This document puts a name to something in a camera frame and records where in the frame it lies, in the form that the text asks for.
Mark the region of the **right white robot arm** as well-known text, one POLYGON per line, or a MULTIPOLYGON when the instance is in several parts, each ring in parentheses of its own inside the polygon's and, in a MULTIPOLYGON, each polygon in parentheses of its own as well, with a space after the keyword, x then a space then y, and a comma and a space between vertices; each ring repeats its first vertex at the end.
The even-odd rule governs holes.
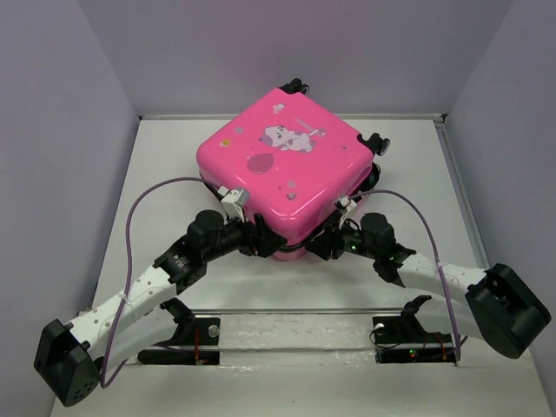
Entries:
POLYGON ((411 341, 456 326, 459 334, 482 339, 497 353, 518 359, 552 320, 512 268, 500 263, 489 269, 464 268, 432 260, 398 243, 382 214, 365 214, 358 225, 336 221, 305 248, 325 261, 345 253, 369 258, 387 283, 447 296, 447 301, 420 298, 407 306, 400 331, 411 341))

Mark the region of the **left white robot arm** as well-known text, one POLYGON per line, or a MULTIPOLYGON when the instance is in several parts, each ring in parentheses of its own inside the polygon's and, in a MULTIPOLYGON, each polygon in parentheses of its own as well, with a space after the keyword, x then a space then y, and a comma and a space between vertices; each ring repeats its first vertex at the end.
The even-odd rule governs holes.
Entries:
POLYGON ((206 274, 209 262, 235 251, 266 258, 286 241, 260 214, 244 222, 201 211, 142 275, 126 280, 122 292, 71 321, 49 322, 40 334, 34 369, 64 406, 74 406, 101 383, 116 353, 115 338, 154 310, 170 313, 162 323, 170 341, 191 336, 193 315, 177 297, 206 274))

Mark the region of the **pink hard-shell suitcase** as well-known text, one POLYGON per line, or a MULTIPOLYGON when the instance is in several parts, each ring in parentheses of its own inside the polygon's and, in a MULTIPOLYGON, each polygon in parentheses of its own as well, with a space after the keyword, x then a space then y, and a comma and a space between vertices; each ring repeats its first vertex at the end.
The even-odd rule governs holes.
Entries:
POLYGON ((378 133, 364 138, 308 92, 299 78, 272 89, 196 152, 201 178, 245 189, 246 217, 262 215, 285 239, 275 252, 281 261, 303 255, 305 241, 334 212, 335 201, 378 182, 374 158, 390 145, 378 133))

